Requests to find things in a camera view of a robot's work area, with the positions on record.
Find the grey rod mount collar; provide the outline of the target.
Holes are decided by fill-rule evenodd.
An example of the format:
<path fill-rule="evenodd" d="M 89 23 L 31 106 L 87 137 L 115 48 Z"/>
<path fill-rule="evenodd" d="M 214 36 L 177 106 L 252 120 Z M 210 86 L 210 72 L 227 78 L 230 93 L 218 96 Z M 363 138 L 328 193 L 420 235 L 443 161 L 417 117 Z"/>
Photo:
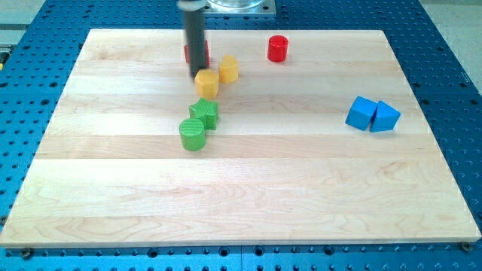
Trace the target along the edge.
<path fill-rule="evenodd" d="M 206 0 L 178 0 L 177 6 L 181 11 L 197 11 L 206 6 Z"/>

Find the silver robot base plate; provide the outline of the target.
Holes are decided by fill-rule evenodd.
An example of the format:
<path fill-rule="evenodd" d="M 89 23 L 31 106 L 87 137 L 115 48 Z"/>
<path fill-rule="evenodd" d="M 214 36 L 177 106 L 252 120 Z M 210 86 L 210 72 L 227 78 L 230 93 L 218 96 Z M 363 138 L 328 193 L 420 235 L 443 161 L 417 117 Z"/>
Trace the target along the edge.
<path fill-rule="evenodd" d="M 275 0 L 207 0 L 204 5 L 206 17 L 257 17 L 276 16 Z"/>

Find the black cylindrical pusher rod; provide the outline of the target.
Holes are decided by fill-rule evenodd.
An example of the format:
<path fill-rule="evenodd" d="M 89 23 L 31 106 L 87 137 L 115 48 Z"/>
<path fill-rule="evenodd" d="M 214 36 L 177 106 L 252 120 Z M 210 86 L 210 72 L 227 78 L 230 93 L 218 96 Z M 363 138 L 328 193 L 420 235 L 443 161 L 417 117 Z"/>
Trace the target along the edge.
<path fill-rule="evenodd" d="M 184 11 L 184 26 L 188 44 L 191 77 L 206 68 L 205 16 L 203 9 Z"/>

